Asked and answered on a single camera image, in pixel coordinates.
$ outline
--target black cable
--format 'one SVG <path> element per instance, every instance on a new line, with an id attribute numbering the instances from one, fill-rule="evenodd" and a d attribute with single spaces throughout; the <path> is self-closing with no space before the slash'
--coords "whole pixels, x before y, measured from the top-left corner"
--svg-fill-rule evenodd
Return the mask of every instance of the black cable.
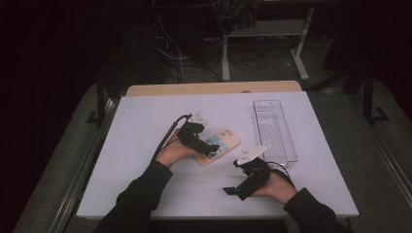
<path id="1" fill-rule="evenodd" d="M 171 142 L 168 142 L 166 145 L 164 145 L 163 146 L 163 148 L 161 148 L 162 150 L 163 149 L 165 149 L 167 146 L 169 146 L 169 145 L 171 145 L 172 143 L 174 143 L 174 142 L 176 142 L 176 141 L 178 141 L 179 139 L 175 139 L 175 140 L 173 140 L 173 141 L 171 141 Z"/>
<path id="2" fill-rule="evenodd" d="M 268 163 L 268 164 L 269 164 L 269 163 L 272 163 L 272 164 L 275 164 L 275 165 L 281 167 L 281 168 L 284 170 L 285 174 L 289 177 L 289 179 L 291 178 L 291 176 L 290 176 L 289 173 L 288 173 L 288 170 L 286 170 L 286 168 L 285 168 L 284 166 L 282 166 L 281 164 L 279 164 L 279 163 L 277 163 L 277 162 L 266 162 L 266 163 Z"/>
<path id="3" fill-rule="evenodd" d="M 160 144 L 157 146 L 157 149 L 154 152 L 154 156 L 152 157 L 152 161 L 154 162 L 158 155 L 160 154 L 161 150 L 164 148 L 164 143 L 167 141 L 167 139 L 170 137 L 170 135 L 172 135 L 173 130 L 176 128 L 176 126 L 178 125 L 179 121 L 183 118 L 189 119 L 191 117 L 191 115 L 183 115 L 180 116 L 178 119 L 176 119 L 175 122 L 173 122 L 172 126 L 170 126 L 169 130 L 167 131 L 166 135 L 164 135 L 163 139 L 161 140 Z"/>

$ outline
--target wire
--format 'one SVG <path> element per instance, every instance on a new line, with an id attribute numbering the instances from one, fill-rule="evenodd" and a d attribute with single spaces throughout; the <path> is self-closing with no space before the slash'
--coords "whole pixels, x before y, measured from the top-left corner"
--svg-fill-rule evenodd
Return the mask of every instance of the wire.
<path id="1" fill-rule="evenodd" d="M 279 166 L 279 167 L 281 167 L 283 170 L 284 170 L 284 172 L 285 172 L 285 174 L 289 177 L 289 179 L 291 178 L 291 176 L 289 175 L 289 173 L 288 173 L 288 170 L 286 170 L 286 168 L 284 167 L 284 166 L 282 166 L 281 164 L 279 164 L 279 163 L 277 163 L 277 162 L 266 162 L 266 163 L 268 163 L 268 164 L 275 164 L 276 166 Z"/>
<path id="2" fill-rule="evenodd" d="M 175 140 L 173 140 L 173 141 L 171 141 L 171 142 L 168 142 L 166 145 L 164 145 L 163 146 L 163 148 L 161 148 L 162 150 L 164 149 L 164 148 L 166 148 L 167 146 L 169 146 L 169 145 L 171 145 L 172 143 L 174 143 L 174 142 L 176 142 L 176 141 L 178 141 L 179 139 L 175 139 Z"/>
<path id="3" fill-rule="evenodd" d="M 158 14 L 156 14 L 157 17 L 157 21 L 158 21 L 158 25 L 160 26 L 161 30 L 163 31 L 164 35 L 167 37 L 167 39 L 169 39 L 173 45 L 175 45 L 176 49 L 178 49 L 178 53 L 179 53 L 179 60 L 180 60 L 180 65 L 181 65 L 181 79 L 183 80 L 183 62 L 182 62 L 182 53 L 181 50 L 179 48 L 179 46 L 175 43 L 175 41 L 172 40 L 172 38 L 170 38 L 170 36 L 167 34 L 166 30 L 164 30 L 163 25 L 161 24 L 161 20 L 160 20 L 160 16 Z"/>
<path id="4" fill-rule="evenodd" d="M 178 125 L 179 121 L 183 118 L 185 119 L 189 119 L 191 117 L 191 115 L 183 115 L 180 116 L 178 119 L 176 119 L 175 122 L 173 122 L 172 126 L 170 126 L 169 130 L 167 131 L 166 135 L 164 135 L 163 139 L 161 140 L 161 142 L 159 143 L 159 145 L 157 146 L 157 149 L 154 152 L 154 156 L 152 157 L 152 162 L 154 162 L 158 155 L 160 154 L 161 150 L 163 150 L 164 148 L 164 143 L 166 142 L 166 140 L 170 137 L 170 135 L 172 135 L 173 130 L 176 128 L 176 126 Z"/>

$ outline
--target black sleeve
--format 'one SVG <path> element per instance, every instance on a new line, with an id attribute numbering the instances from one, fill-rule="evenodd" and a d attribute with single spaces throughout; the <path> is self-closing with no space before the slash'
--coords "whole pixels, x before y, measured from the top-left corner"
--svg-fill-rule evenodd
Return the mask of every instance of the black sleeve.
<path id="1" fill-rule="evenodd" d="M 147 232 L 151 213 L 172 172 L 154 161 L 143 175 L 122 192 L 116 206 L 100 221 L 95 232 Z"/>
<path id="2" fill-rule="evenodd" d="M 312 194 L 303 188 L 284 207 L 297 222 L 300 231 L 304 233 L 348 233 L 352 232 L 346 226 L 336 221 L 335 212 L 320 203 Z"/>

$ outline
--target transparent tray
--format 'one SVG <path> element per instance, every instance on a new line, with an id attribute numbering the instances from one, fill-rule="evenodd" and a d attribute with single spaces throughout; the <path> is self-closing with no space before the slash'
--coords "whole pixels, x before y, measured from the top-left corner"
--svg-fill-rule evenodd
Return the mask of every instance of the transparent tray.
<path id="1" fill-rule="evenodd" d="M 254 128 L 258 145 L 270 145 L 262 155 L 266 162 L 289 166 L 297 161 L 291 134 L 286 123 L 281 102 L 278 100 L 254 101 Z"/>

